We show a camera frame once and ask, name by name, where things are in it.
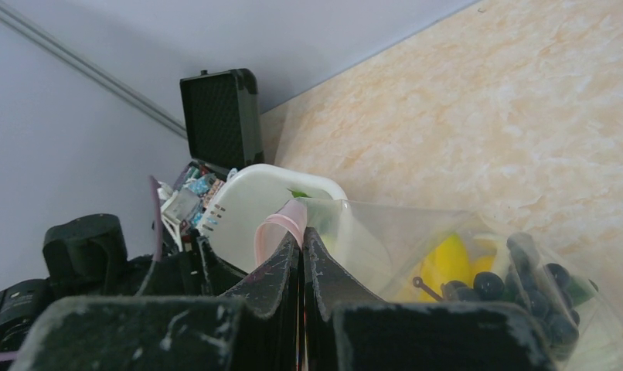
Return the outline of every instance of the gray wall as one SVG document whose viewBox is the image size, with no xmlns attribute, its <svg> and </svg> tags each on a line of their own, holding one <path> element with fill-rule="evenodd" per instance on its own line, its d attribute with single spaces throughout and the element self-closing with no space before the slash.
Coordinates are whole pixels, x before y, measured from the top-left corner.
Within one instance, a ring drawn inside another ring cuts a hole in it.
<svg viewBox="0 0 623 371">
<path fill-rule="evenodd" d="M 5 0 L 175 117 L 177 82 L 248 67 L 270 109 L 474 0 Z"/>
<path fill-rule="evenodd" d="M 0 290 L 45 277 L 46 229 L 121 218 L 151 253 L 148 175 L 172 181 L 186 142 L 0 23 Z"/>
</svg>

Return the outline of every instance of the marble-pattern surface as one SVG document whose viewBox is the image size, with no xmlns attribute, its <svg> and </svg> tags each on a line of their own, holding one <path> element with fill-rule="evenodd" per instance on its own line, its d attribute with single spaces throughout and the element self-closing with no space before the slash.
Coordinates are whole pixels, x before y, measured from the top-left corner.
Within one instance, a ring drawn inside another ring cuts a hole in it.
<svg viewBox="0 0 623 371">
<path fill-rule="evenodd" d="M 262 125 L 269 162 L 350 199 L 481 210 L 623 313 L 623 0 L 484 0 Z"/>
</svg>

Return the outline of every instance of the pink tube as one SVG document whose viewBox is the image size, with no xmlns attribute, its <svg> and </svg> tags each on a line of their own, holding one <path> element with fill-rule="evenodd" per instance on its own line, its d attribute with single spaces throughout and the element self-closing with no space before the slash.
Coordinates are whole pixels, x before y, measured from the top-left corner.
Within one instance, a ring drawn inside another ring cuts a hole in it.
<svg viewBox="0 0 623 371">
<path fill-rule="evenodd" d="M 306 227 L 307 207 L 290 199 L 280 211 L 267 217 L 255 231 L 254 256 L 257 266 L 271 257 L 287 232 L 291 232 L 298 246 L 302 248 Z"/>
<path fill-rule="evenodd" d="M 0 353 L 0 362 L 15 361 L 16 358 L 18 358 L 18 352 Z"/>
</svg>

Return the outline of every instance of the yellow object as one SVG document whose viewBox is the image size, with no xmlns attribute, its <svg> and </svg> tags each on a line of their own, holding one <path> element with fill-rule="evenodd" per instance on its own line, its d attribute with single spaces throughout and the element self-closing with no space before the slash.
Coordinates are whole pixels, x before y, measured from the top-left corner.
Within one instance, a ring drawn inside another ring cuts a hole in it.
<svg viewBox="0 0 623 371">
<path fill-rule="evenodd" d="M 419 273 L 423 282 L 439 296 L 443 296 L 441 285 L 450 281 L 462 281 L 469 286 L 473 284 L 468 252 L 457 234 L 450 235 L 423 259 Z M 423 290 L 419 299 L 435 301 Z"/>
<path fill-rule="evenodd" d="M 507 238 L 494 233 L 481 233 L 473 236 L 473 242 L 486 249 L 490 254 L 494 253 L 494 262 L 489 271 L 497 274 L 498 277 L 505 277 L 511 264 L 509 249 L 506 244 Z"/>
<path fill-rule="evenodd" d="M 471 263 L 471 280 L 467 282 L 468 284 L 473 284 L 473 280 L 475 279 L 475 275 L 480 272 L 490 272 L 492 271 L 492 267 L 494 265 L 495 256 L 487 256 L 487 257 L 479 257 L 478 259 L 473 260 Z"/>
</svg>

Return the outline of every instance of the open case lid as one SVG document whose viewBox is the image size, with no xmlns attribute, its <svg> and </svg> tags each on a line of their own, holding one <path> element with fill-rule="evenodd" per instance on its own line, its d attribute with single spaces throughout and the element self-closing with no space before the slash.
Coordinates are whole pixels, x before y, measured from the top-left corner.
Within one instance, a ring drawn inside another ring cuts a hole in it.
<svg viewBox="0 0 623 371">
<path fill-rule="evenodd" d="M 182 79 L 179 83 L 191 157 L 227 173 L 264 162 L 257 80 L 248 69 Z"/>
</svg>

